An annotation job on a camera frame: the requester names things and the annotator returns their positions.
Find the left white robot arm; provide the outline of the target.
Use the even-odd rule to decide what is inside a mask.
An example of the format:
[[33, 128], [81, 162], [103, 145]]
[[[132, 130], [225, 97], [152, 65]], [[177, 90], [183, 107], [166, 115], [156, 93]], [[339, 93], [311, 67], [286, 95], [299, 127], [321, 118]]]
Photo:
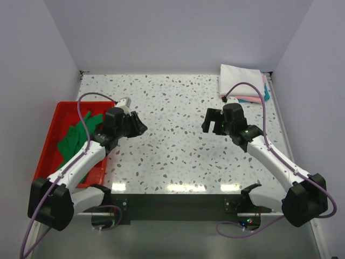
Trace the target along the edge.
[[55, 230], [64, 230], [72, 218], [88, 209], [100, 212], [110, 209], [110, 189], [97, 184], [76, 192], [79, 182], [117, 145], [120, 138], [141, 136], [147, 126], [135, 111], [110, 108], [101, 126], [85, 142], [81, 150], [61, 169], [46, 179], [37, 178], [31, 185], [27, 215]]

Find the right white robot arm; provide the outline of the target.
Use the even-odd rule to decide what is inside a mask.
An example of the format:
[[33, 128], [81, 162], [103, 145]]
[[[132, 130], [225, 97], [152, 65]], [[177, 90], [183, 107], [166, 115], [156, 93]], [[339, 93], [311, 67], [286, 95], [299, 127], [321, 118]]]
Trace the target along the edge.
[[255, 194], [259, 184], [241, 191], [240, 206], [246, 212], [258, 206], [283, 213], [287, 221], [300, 227], [328, 210], [326, 180], [320, 174], [311, 175], [284, 156], [255, 125], [249, 125], [242, 106], [230, 103], [221, 110], [208, 108], [202, 130], [207, 133], [214, 123], [213, 133], [227, 135], [245, 153], [257, 159], [281, 184], [285, 197]]

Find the green t shirt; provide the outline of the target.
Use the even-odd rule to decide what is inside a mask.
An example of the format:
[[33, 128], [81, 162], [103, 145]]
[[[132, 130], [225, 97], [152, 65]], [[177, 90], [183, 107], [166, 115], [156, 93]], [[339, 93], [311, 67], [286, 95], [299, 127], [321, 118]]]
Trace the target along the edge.
[[[91, 111], [88, 111], [83, 117], [83, 120], [89, 134], [93, 134], [96, 127], [103, 122], [103, 115], [97, 114], [91, 116]], [[63, 157], [63, 161], [57, 167], [57, 170], [69, 162], [81, 150], [86, 141], [87, 134], [82, 122], [78, 122], [75, 126], [70, 126], [66, 135], [57, 143], [57, 149]]]

